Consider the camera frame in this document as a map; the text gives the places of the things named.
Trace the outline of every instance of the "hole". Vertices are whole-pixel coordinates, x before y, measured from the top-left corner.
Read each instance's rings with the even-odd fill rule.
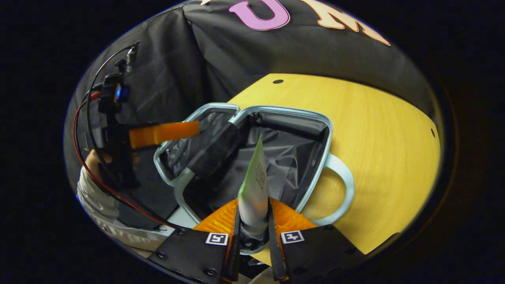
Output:
[[[216,271],[213,270],[212,268],[211,269],[206,269],[205,270],[205,274],[207,274],[209,276],[213,276],[213,275],[216,275]]]
[[[293,269],[293,273],[296,275],[304,274],[305,272],[307,272],[307,269],[305,267],[297,267]]]
[[[355,253],[357,250],[358,250],[357,248],[350,248],[350,249],[346,250],[346,251],[345,251],[345,253],[347,253],[347,254],[353,254],[353,253]]]
[[[167,256],[167,255],[166,255],[164,252],[162,252],[162,251],[157,252],[157,253],[156,253],[156,255],[157,255],[159,258],[165,258],[165,257]]]

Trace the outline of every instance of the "light blue handle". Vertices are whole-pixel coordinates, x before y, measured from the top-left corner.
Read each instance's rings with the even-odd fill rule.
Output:
[[[312,221],[312,223],[317,226],[333,224],[336,220],[342,217],[342,215],[349,209],[354,197],[354,178],[352,177],[352,173],[349,168],[347,168],[347,166],[339,158],[332,154],[328,155],[324,166],[334,171],[342,178],[345,184],[345,197],[342,205],[340,205],[340,207],[338,207],[338,209],[330,216]]]

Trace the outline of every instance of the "black cable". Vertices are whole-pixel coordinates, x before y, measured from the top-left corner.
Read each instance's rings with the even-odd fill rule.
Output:
[[[116,55],[118,55],[119,53],[125,51],[125,50],[128,50],[130,48],[132,48],[133,46],[135,46],[136,44],[131,44],[119,51],[117,51],[116,53],[114,53],[112,56],[110,56],[101,66],[100,68],[98,69],[98,71],[95,73],[95,76],[93,78],[93,81],[91,82],[91,87],[89,88],[89,91],[88,93],[91,93],[92,92],[92,88],[93,88],[93,84],[95,83],[96,81],[96,78],[98,77],[98,74],[100,73],[100,71],[103,69],[103,67],[113,58],[115,57]],[[91,130],[91,119],[90,119],[90,116],[89,116],[89,106],[90,106],[90,102],[91,102],[91,99],[90,99],[90,95],[88,94],[88,97],[87,97],[87,100],[86,100],[86,124],[87,124],[87,129],[88,129],[88,134],[91,138],[91,143],[93,144],[93,148],[94,149],[98,149],[98,146],[96,145],[96,141],[94,139],[94,135],[93,135],[93,131]],[[151,217],[153,217],[154,219],[157,219],[157,221],[161,224],[169,224],[171,225],[172,227],[174,228],[182,228],[181,226],[179,225],[175,225],[175,224],[172,224],[168,221],[166,221],[163,217],[161,217],[160,215],[158,215],[156,212],[154,212],[153,210],[151,210],[150,208],[148,208],[146,205],[144,205],[139,199],[137,199],[132,193],[124,190],[124,188],[121,186],[121,184],[116,180],[116,178],[114,177],[114,175],[110,172],[110,170],[107,168],[107,164],[105,163],[105,160],[104,158],[102,157],[101,153],[99,151],[96,152],[96,155],[98,157],[98,159],[100,160],[100,162],[102,163],[103,167],[104,167],[104,170],[105,172],[107,173],[107,175],[111,178],[111,180],[113,181],[113,183],[115,183],[118,187],[118,189],[120,191],[123,191],[125,192],[129,198],[131,198],[131,200],[133,200],[139,207],[142,208],[142,210],[144,210],[145,212],[147,212],[149,215],[151,215]]]
[[[78,121],[79,121],[80,110],[85,105],[85,99],[88,96],[88,94],[89,94],[89,92],[87,92],[84,95],[84,98],[82,99],[81,105],[77,108],[77,117],[75,118],[75,123],[74,123],[74,127],[73,127],[73,129],[74,129],[74,136],[75,136],[75,145],[77,146],[77,155],[79,155],[79,158],[81,158],[82,160],[84,160],[84,159],[82,158],[81,145],[79,144],[79,137],[77,136],[77,124],[78,124]],[[98,186],[99,188],[101,188],[104,192],[107,191],[105,188],[102,188],[102,186],[99,183],[95,182],[94,180],[93,180],[93,182],[95,183],[96,186]],[[127,207],[129,207],[131,209],[134,209],[131,205],[129,205],[128,203],[126,203],[124,200],[118,198],[114,194],[111,194],[111,196],[115,200],[117,200],[118,202],[122,203],[123,205],[126,205]]]

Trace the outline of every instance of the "wooden board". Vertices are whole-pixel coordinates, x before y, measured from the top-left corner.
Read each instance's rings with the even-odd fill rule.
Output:
[[[230,103],[242,109],[312,110],[332,120],[330,153],[349,167],[356,184],[349,210],[334,225],[365,254],[405,229],[430,194],[440,160],[437,130],[424,113],[398,97],[334,78],[269,74]],[[310,220],[328,216],[344,191],[340,177],[323,170],[301,213]],[[271,264],[268,249],[253,256]]]

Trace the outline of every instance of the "black background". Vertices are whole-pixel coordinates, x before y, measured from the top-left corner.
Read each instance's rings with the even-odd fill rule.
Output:
[[[6,160],[12,173],[6,172],[11,206],[5,226],[11,229],[5,241],[13,249],[6,253],[8,271],[22,272],[7,274],[6,282],[173,281],[119,249],[85,215],[65,176],[62,135],[68,101],[92,60],[115,38],[176,3],[3,5],[6,59],[13,63],[3,107],[9,133],[4,151],[13,158]],[[451,94],[462,138],[459,175],[447,205],[433,229],[419,236],[431,241],[413,242],[410,255],[385,260],[366,280],[498,283],[498,205],[503,204],[498,103],[505,81],[498,17],[503,8],[492,1],[335,4],[436,70]]]

